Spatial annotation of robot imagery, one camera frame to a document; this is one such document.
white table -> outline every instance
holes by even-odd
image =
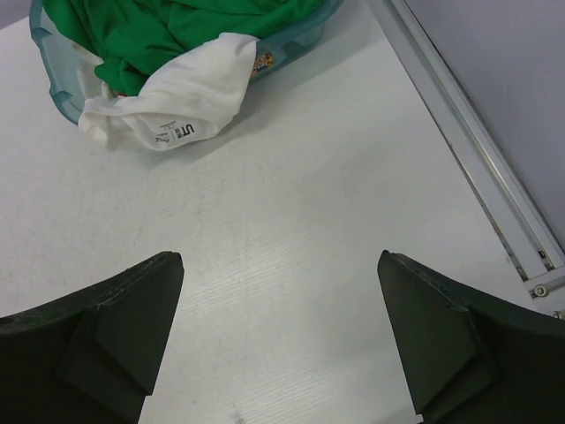
[[[413,422],[383,249],[531,307],[362,0],[222,136],[168,154],[86,142],[48,88],[27,22],[2,30],[0,315],[180,252],[143,424]]]

white towel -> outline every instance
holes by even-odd
[[[102,143],[135,133],[153,150],[214,137],[239,112],[256,42],[250,35],[221,34],[165,64],[137,96],[88,99],[79,129]]]

blue plastic container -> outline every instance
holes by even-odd
[[[342,3],[343,0],[324,0],[307,19],[261,40],[257,44],[251,81],[282,68],[313,49],[324,34],[326,21]],[[77,78],[79,58],[43,10],[42,0],[33,0],[29,25],[51,81],[49,95],[63,116],[77,124],[85,104]]]

green cloth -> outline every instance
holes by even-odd
[[[270,36],[309,16],[322,0],[43,0],[65,37],[101,57],[96,75],[137,95],[171,59],[220,33]]]

gray panel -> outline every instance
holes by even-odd
[[[565,2],[406,2],[565,246]]]
[[[0,0],[0,29],[25,18],[32,0]]]

